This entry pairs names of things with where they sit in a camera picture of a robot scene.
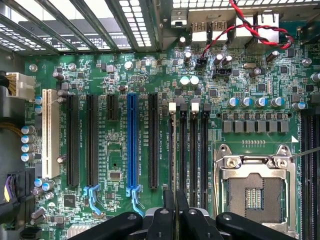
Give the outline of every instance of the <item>connector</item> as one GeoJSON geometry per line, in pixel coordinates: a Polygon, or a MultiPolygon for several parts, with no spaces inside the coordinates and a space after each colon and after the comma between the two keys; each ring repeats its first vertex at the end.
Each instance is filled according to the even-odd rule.
{"type": "Polygon", "coordinates": [[[57,91],[42,90],[42,177],[52,179],[60,174],[60,105],[57,91]]]}

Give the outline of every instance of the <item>black connector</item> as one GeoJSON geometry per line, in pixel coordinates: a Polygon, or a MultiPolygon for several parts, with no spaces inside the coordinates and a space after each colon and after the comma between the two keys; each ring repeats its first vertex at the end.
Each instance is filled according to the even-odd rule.
{"type": "Polygon", "coordinates": [[[99,182],[98,96],[86,96],[86,184],[94,187],[99,182]]]}
{"type": "Polygon", "coordinates": [[[66,175],[67,184],[79,185],[79,97],[69,95],[66,98],[66,175]]]}

